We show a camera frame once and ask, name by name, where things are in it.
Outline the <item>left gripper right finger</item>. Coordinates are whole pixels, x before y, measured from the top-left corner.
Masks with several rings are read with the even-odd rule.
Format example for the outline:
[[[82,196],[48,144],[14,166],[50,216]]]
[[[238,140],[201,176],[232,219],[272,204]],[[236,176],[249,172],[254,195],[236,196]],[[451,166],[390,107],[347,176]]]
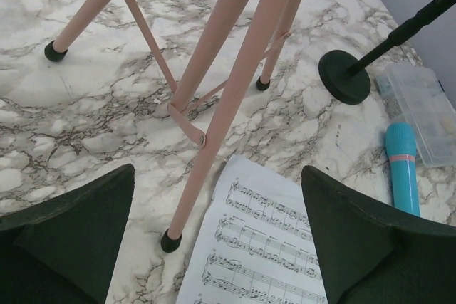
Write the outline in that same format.
[[[455,227],[305,166],[301,187],[329,303],[454,303]]]

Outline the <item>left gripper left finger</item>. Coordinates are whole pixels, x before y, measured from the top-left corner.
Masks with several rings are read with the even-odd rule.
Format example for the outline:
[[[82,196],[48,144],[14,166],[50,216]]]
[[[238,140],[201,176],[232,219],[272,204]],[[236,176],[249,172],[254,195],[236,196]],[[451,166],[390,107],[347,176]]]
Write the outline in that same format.
[[[1,218],[2,303],[104,303],[135,189],[125,164]]]

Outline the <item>sheet music page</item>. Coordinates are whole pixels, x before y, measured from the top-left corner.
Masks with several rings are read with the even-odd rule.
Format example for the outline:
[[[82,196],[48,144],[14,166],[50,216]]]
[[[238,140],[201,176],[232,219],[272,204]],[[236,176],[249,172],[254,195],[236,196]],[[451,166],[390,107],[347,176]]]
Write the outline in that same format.
[[[239,155],[214,187],[178,303],[327,303],[301,187]]]

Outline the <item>black microphone stand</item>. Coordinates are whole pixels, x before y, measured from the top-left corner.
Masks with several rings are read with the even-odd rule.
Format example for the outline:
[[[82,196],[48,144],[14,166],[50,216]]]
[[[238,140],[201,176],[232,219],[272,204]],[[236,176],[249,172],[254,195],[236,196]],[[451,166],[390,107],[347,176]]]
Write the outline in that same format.
[[[412,6],[418,3],[418,0],[382,1],[394,14],[401,16],[410,14]],[[329,51],[318,63],[321,81],[329,93],[342,103],[357,105],[363,102],[371,91],[371,80],[366,67],[392,48],[410,40],[424,26],[431,24],[454,5],[455,0],[431,0],[414,16],[391,31],[384,42],[360,59],[342,50]]]

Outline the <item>pink music stand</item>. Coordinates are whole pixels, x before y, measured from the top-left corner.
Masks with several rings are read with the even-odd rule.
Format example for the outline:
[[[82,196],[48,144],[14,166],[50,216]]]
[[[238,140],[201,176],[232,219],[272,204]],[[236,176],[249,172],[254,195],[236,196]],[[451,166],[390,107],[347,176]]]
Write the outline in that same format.
[[[56,75],[46,69],[49,63],[65,58],[74,41],[111,1],[85,0],[61,32],[45,43],[42,59],[13,68],[1,63],[1,99],[26,107],[23,115],[9,124],[1,124],[2,135],[17,138],[21,124],[30,119],[38,122],[38,127],[31,131],[32,140],[52,137],[68,144],[74,137],[93,137],[95,126],[111,133],[112,118],[99,108],[85,109],[71,96],[66,84],[66,79],[72,78],[82,83],[88,93],[93,93],[100,73],[89,73],[86,67],[67,67]],[[169,98],[167,114],[199,147],[170,227],[161,239],[162,250],[171,253],[180,245],[190,212],[249,84],[255,81],[258,90],[269,87],[301,0],[259,0],[227,79],[203,96],[197,95],[197,89],[208,72],[221,71],[217,55],[249,0],[217,0],[211,10],[204,10],[204,30],[180,78],[175,78],[169,69],[136,0],[124,1],[150,48],[150,57],[165,79]],[[43,77],[29,80],[27,75],[33,68],[42,69]]]

